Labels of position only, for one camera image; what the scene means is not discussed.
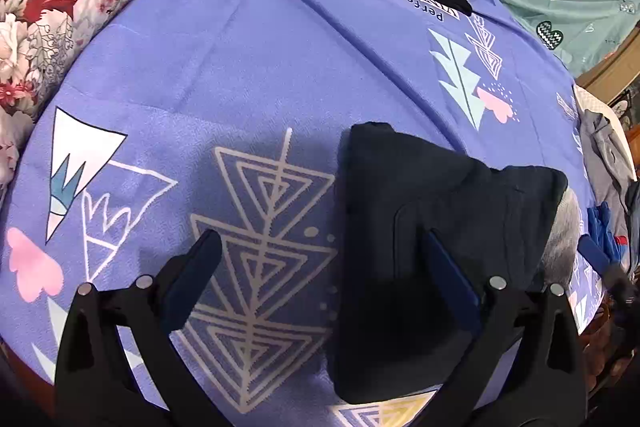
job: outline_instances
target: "gray fabric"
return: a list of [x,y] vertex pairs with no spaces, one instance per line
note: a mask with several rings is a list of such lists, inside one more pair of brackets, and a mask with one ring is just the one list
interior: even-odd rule
[[622,143],[604,115],[585,110],[580,122],[584,166],[596,196],[611,210],[611,232],[628,237],[626,192],[633,174],[623,153]]
[[567,188],[558,205],[556,219],[542,254],[545,286],[557,282],[569,288],[578,239],[580,239],[580,205],[574,191]]

